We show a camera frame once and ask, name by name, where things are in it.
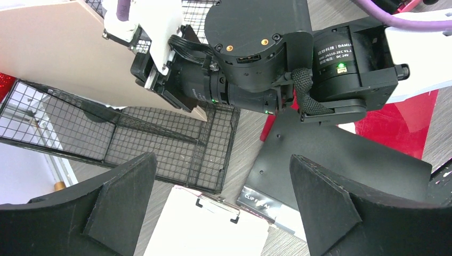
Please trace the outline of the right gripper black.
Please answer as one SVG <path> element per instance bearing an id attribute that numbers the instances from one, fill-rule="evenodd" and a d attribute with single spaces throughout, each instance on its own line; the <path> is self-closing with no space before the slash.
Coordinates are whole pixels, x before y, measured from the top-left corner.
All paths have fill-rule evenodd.
<path id="1" fill-rule="evenodd" d="M 182 25 L 181 33 L 169 39 L 174 55 L 166 63 L 166 75 L 157 70 L 149 50 L 136 53 L 130 72 L 137 85 L 190 113 L 201 102 L 212 103 L 212 50 L 199 40 L 191 25 Z"/>

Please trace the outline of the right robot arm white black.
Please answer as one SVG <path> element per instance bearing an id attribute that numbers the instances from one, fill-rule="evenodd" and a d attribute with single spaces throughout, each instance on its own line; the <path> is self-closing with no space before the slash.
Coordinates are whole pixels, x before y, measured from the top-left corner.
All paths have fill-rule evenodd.
<path id="1" fill-rule="evenodd" d="M 180 1 L 133 1 L 131 31 L 151 44 L 131 73 L 188 113 L 209 102 L 275 115 L 297 100 L 301 120 L 320 124 L 451 85 L 443 57 L 422 51 L 451 32 L 451 10 L 390 15 L 359 5 L 369 17 L 313 31 L 306 1 L 214 1 L 201 42 Z"/>

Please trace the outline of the black clip file folder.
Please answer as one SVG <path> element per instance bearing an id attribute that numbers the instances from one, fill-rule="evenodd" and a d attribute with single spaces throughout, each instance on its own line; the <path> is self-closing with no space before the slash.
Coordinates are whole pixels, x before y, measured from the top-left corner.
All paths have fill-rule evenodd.
<path id="1" fill-rule="evenodd" d="M 305 240 L 290 177 L 292 155 L 349 179 L 423 202 L 432 165 L 340 127 L 302 123 L 296 110 L 279 114 L 236 201 L 248 212 Z"/>

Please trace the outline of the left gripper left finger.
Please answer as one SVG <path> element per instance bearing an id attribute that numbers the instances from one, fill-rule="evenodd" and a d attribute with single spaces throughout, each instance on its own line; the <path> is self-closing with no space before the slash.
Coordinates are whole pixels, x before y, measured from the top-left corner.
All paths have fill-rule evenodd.
<path id="1" fill-rule="evenodd" d="M 1 255 L 133 255 L 155 181 L 144 153 L 25 204 L 1 205 Z"/>

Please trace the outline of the beige folder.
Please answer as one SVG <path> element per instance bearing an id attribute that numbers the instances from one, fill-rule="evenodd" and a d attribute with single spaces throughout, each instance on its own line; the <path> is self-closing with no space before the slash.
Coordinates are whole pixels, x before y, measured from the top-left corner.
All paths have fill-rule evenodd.
<path id="1" fill-rule="evenodd" d="M 1 72 L 111 107 L 175 111 L 135 82 L 129 47 L 85 1 L 1 1 Z"/>

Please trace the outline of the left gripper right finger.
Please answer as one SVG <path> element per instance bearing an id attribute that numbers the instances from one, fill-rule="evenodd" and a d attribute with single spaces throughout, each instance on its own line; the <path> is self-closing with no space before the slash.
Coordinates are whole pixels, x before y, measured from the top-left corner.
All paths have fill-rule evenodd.
<path id="1" fill-rule="evenodd" d="M 451 206 L 388 194 L 293 155 L 311 255 L 451 255 Z"/>

